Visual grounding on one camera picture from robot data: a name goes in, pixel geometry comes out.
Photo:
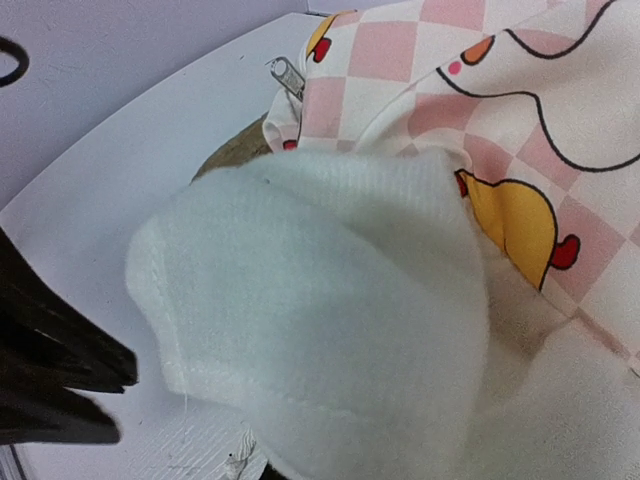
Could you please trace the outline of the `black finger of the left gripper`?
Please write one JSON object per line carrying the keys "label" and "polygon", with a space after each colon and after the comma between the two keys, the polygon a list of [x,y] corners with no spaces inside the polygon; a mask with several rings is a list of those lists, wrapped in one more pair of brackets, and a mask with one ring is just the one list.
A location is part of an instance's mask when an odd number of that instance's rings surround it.
{"label": "black finger of the left gripper", "polygon": [[15,365],[1,367],[1,443],[116,444],[116,422],[93,400]]}
{"label": "black finger of the left gripper", "polygon": [[56,294],[1,234],[1,346],[69,388],[138,382],[135,354]]}

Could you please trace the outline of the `duck print ruffled bed cover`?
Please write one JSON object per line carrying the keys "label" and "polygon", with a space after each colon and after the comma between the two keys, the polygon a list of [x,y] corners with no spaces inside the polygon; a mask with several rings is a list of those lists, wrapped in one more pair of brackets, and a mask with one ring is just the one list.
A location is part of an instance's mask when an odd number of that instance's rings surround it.
{"label": "duck print ruffled bed cover", "polygon": [[170,391],[287,479],[639,475],[639,5],[322,21],[270,153],[134,235]]}

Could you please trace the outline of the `wooden pet bed frame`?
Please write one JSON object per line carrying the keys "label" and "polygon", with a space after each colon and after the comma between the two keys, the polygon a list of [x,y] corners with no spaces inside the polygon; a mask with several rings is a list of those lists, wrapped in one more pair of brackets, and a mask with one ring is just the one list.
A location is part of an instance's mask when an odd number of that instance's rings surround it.
{"label": "wooden pet bed frame", "polygon": [[267,113],[249,124],[213,152],[201,165],[191,182],[217,168],[238,167],[272,152],[263,135]]}

